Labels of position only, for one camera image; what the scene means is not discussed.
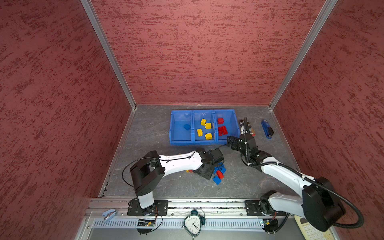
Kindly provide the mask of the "red lego brick long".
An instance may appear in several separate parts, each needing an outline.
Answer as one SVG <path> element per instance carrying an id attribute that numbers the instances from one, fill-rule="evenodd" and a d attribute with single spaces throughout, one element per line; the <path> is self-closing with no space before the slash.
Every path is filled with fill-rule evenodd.
<path id="1" fill-rule="evenodd" d="M 219 136 L 225 136 L 228 134 L 226 126 L 218 127 Z"/>

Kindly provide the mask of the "yellow lego brick pile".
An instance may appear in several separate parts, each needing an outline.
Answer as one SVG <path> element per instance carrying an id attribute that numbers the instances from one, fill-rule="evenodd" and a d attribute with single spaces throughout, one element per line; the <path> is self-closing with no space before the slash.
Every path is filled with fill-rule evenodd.
<path id="1" fill-rule="evenodd" d="M 205 124 L 205 128 L 206 128 L 207 130 L 212 129 L 212 124 L 211 124 L 211 123 L 206 123 L 206 124 Z"/>

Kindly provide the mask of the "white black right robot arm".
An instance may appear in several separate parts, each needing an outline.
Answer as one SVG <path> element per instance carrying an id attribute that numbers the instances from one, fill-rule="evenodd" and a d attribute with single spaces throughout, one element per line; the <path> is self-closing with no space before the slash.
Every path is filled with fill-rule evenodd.
<path id="1" fill-rule="evenodd" d="M 335 226 L 357 229 L 363 226 L 361 211 L 336 192 L 332 183 L 323 177 L 305 175 L 259 150 L 252 135 L 229 136 L 227 146 L 241 154 L 243 163 L 269 175 L 293 190 L 296 195 L 269 191 L 260 198 L 259 210 L 266 216 L 285 212 L 305 218 L 317 230 L 325 232 Z"/>

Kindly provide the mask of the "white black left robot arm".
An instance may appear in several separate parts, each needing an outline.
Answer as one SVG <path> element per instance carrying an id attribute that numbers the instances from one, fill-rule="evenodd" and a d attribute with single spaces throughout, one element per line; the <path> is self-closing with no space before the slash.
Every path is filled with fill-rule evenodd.
<path id="1" fill-rule="evenodd" d="M 224 160 L 220 149 L 208 150 L 197 148 L 182 155 L 159 155 L 150 151 L 144 157 L 128 166 L 132 177 L 130 187 L 135 189 L 140 208 L 151 212 L 156 204 L 153 191 L 163 177 L 183 171 L 193 173 L 210 180 L 215 167 Z"/>

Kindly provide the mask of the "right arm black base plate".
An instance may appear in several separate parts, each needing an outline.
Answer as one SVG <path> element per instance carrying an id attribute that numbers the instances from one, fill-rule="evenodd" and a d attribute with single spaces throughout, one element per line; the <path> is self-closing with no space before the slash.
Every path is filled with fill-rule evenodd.
<path id="1" fill-rule="evenodd" d="M 248 217 L 284 217 L 286 215 L 285 212 L 275 212 L 271 211 L 268 213 L 262 212 L 262 208 L 260 205 L 260 200 L 245 200 L 245 210 Z"/>

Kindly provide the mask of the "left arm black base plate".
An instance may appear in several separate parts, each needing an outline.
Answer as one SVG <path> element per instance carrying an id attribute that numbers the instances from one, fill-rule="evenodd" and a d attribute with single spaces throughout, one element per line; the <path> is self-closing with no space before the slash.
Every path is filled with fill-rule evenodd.
<path id="1" fill-rule="evenodd" d="M 152 215 L 166 216 L 168 211 L 168 205 L 169 205 L 168 200 L 155 200 L 151 206 L 142 209 L 138 198 L 134 198 L 130 200 L 128 203 L 127 215 L 128 216 L 152 216 Z"/>

